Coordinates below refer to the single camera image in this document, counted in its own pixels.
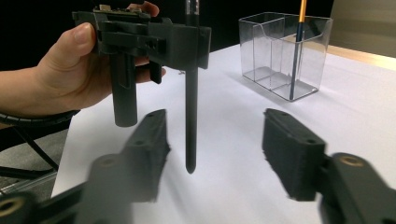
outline hand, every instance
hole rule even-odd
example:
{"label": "hand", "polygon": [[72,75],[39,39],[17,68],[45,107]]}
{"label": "hand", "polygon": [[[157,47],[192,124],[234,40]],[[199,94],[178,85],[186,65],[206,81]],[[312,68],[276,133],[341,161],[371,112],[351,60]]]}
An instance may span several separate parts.
{"label": "hand", "polygon": [[[157,16],[158,7],[131,4]],[[108,57],[92,54],[96,36],[89,23],[64,32],[35,68],[38,101],[45,104],[37,115],[56,114],[95,105],[111,93]],[[136,65],[148,58],[135,58]],[[149,70],[136,67],[136,82],[149,81]]]}

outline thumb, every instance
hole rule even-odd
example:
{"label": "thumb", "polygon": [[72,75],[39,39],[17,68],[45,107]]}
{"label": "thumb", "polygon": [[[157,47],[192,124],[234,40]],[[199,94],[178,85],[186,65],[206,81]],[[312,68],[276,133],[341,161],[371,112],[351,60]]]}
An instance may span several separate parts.
{"label": "thumb", "polygon": [[74,29],[65,31],[49,49],[46,57],[59,69],[71,68],[80,58],[89,54],[95,45],[93,27],[85,22]]}

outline table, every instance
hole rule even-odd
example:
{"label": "table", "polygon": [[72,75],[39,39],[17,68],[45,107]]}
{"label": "table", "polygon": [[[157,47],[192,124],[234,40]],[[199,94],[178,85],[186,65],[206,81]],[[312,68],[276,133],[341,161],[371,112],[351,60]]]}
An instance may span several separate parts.
{"label": "table", "polygon": [[[396,71],[328,54],[319,92],[290,103],[241,75],[240,49],[210,54],[199,70],[197,168],[185,169],[185,78],[137,85],[138,117],[165,108],[171,152],[156,203],[134,203],[135,223],[320,223],[316,202],[298,203],[262,153],[263,112],[283,110],[327,143],[370,162],[396,189]],[[96,158],[118,153],[134,127],[114,124],[112,98],[77,114],[52,196],[86,180]]]}

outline floor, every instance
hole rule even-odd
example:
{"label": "floor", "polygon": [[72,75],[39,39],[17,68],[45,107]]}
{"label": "floor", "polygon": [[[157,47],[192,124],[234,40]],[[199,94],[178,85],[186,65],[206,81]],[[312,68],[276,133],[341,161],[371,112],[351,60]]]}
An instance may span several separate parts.
{"label": "floor", "polygon": [[[63,130],[36,139],[35,142],[59,164],[66,136],[67,130]],[[47,170],[50,168],[27,144],[21,144],[0,152],[0,165],[28,170]],[[0,190],[2,194],[29,191],[36,196],[38,202],[43,202],[50,198],[55,178],[56,172],[35,180],[0,177]]]}

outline acrylic organizer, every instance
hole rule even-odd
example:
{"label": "acrylic organizer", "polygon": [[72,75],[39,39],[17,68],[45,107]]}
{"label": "acrylic organizer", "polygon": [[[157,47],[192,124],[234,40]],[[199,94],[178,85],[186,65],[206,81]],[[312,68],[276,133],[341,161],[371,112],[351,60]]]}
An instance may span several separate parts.
{"label": "acrylic organizer", "polygon": [[331,18],[264,12],[239,20],[244,77],[287,101],[319,90],[332,29]]}

